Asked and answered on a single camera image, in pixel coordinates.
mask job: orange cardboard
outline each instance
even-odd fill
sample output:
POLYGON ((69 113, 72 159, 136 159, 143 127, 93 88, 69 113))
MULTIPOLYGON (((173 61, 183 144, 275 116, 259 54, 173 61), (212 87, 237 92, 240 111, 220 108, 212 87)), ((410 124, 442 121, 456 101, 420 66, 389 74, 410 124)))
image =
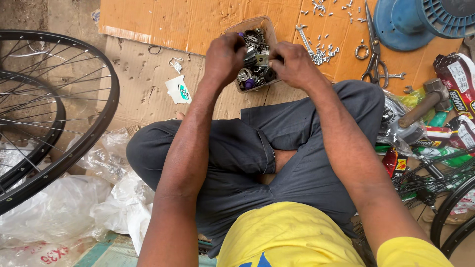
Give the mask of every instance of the orange cardboard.
MULTIPOLYGON (((181 51, 204 55, 210 42, 223 31, 243 20, 268 16, 274 25, 278 41, 303 42, 295 25, 303 23, 306 36, 313 48, 319 42, 340 48, 340 53, 330 63, 318 68, 333 82, 345 79, 360 79, 369 58, 358 60, 355 48, 368 45, 364 0, 353 0, 351 8, 342 10, 347 0, 323 2, 326 13, 313 15, 311 0, 102 0, 99 31, 108 35, 133 39, 181 51)), ((376 0, 368 0, 370 10, 376 0)), ((406 85, 419 88, 422 83, 435 77, 432 62, 438 54, 457 52, 461 39, 436 37, 427 46, 411 52, 395 52, 381 48, 381 59, 387 64, 390 74, 406 72, 404 80, 391 79, 388 90, 403 95, 406 85)))

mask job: wooden hammer handle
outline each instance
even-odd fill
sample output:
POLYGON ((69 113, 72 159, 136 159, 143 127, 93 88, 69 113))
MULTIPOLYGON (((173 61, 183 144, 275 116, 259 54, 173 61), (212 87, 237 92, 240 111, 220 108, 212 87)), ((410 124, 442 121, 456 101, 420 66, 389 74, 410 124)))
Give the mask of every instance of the wooden hammer handle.
POLYGON ((427 94, 426 97, 422 99, 422 101, 415 108, 407 112, 402 118, 398 120, 399 126, 402 128, 409 127, 439 102, 440 95, 438 93, 427 94))

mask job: ring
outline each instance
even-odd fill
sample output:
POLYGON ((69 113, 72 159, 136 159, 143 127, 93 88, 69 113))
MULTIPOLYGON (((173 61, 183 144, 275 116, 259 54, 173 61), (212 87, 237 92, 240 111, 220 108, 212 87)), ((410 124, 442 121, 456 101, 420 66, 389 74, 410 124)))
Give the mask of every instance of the ring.
POLYGON ((355 50, 355 57, 356 57, 357 59, 360 59, 360 60, 363 60, 363 59, 367 58, 369 54, 370 54, 370 50, 368 49, 368 47, 367 47, 366 45, 360 45, 360 46, 358 46, 358 47, 356 48, 356 50, 355 50), (360 55, 358 55, 358 52, 360 51, 360 48, 366 49, 366 55, 364 55, 363 57, 361 57, 360 55))

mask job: hammer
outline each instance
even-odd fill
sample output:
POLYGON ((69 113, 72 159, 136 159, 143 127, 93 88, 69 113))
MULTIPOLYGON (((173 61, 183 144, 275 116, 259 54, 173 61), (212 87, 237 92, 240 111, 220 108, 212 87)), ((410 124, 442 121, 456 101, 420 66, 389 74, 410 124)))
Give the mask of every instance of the hammer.
POLYGON ((398 120, 399 126, 407 128, 420 117, 424 116, 432 107, 437 111, 448 109, 451 106, 447 87, 439 78, 433 78, 424 83, 426 97, 411 111, 398 120))

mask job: plastic spool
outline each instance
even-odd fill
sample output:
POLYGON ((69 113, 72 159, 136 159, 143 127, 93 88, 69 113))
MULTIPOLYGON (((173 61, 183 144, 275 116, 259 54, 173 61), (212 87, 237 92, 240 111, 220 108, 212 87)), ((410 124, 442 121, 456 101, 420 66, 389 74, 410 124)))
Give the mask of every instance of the plastic spool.
POLYGON ((384 46, 395 51, 411 51, 426 45, 435 36, 474 35, 475 1, 379 0, 373 22, 384 46))

